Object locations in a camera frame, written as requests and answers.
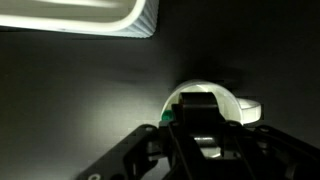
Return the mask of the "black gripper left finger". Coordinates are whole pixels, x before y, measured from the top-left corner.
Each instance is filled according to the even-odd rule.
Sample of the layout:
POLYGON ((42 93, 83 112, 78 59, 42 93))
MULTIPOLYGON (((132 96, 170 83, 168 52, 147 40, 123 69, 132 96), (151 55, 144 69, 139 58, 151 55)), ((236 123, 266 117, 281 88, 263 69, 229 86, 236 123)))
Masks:
POLYGON ((78 175, 78 180, 141 180, 160 159, 169 161, 162 180, 200 180, 200 148, 189 127, 200 106, 173 104, 171 121, 143 124, 78 175))

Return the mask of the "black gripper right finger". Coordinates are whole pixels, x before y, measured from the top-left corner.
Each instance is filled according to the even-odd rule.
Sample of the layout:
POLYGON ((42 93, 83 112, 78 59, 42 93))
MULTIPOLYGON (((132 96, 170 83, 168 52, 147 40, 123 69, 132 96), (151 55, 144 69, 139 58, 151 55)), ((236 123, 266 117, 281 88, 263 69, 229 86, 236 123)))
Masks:
POLYGON ((179 180, 319 180, 319 150, 223 118, 211 93, 179 96, 179 180))

